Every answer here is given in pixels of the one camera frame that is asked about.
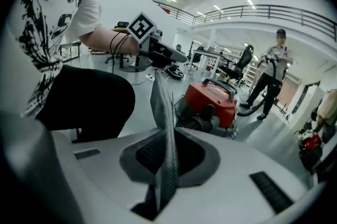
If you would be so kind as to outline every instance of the person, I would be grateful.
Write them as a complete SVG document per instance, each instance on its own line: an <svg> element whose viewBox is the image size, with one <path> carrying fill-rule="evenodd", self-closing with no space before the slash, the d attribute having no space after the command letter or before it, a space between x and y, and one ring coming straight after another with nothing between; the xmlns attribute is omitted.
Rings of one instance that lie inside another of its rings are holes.
<svg viewBox="0 0 337 224"><path fill-rule="evenodd" d="M258 120L264 120L270 112L270 109L273 106L274 99L277 97L281 90L282 80L283 80L283 73L287 67L287 64L293 64L293 58L288 56L288 52L285 48L285 40L286 40L286 32L284 29L279 29L276 32L276 43L277 46L270 47L265 53L263 53L261 60L265 60L265 56L268 55L270 58L277 59L276 64L276 77L273 84L273 70L274 67L272 63L268 63L266 70L262 73L261 77L256 83L256 86L247 99L246 102L240 104L241 107L250 109L253 105L257 96L268 86L272 86L270 95L266 98L263 108L263 113L257 117Z"/></svg>
<svg viewBox="0 0 337 224"><path fill-rule="evenodd" d="M138 54L135 39L100 24L98 0L15 0L2 41L19 45L41 73L24 116L49 130L82 129L81 142L117 137L134 109L132 86L108 72L63 65L64 36L101 51L121 42L120 52Z"/></svg>

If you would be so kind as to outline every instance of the black hose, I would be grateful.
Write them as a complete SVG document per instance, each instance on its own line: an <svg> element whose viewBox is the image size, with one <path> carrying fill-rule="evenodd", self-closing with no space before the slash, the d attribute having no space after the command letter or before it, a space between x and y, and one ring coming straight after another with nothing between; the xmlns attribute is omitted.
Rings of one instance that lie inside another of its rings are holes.
<svg viewBox="0 0 337 224"><path fill-rule="evenodd" d="M272 79L272 82L271 82L271 86L269 86L269 88L268 88L267 94L264 96L263 100L258 105L252 107L248 112L242 113L242 112L237 111L238 116L245 117L245 116L249 116L249 115L253 114L254 112L256 112L262 106L262 104L265 102L267 97L271 94L273 84L274 84L274 81L275 81L275 77L276 77L276 65L275 65L274 61L275 60L270 60L270 62L273 64L273 79ZM258 64L257 69L260 67L261 64L262 64L262 61Z"/></svg>

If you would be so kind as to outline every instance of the gray floor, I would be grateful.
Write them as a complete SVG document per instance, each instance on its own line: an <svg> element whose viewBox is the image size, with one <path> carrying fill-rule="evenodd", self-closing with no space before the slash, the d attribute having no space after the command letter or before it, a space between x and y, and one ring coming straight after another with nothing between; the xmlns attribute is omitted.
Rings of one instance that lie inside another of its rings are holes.
<svg viewBox="0 0 337 224"><path fill-rule="evenodd" d="M68 64L75 67L111 72L112 63L105 64L106 58L107 55L83 56L69 61ZM209 74L202 74L201 70L188 72L183 66L180 69L187 74L183 80L177 81L168 77L165 81L167 89L173 93L174 102L185 93L190 83L201 82L209 76ZM122 72L118 69L117 62L114 73L126 78L131 84L139 84L145 81L145 75L153 73L153 70L150 67L141 73ZM121 136L155 127L150 107L152 82L146 81L133 87L136 95L135 110L125 124ZM273 112L263 122L256 120L258 115L259 111L251 116L238 117L239 134L236 140L248 143L260 150L294 173L308 188L312 187L312 177L301 163L299 149L291 130Z"/></svg>

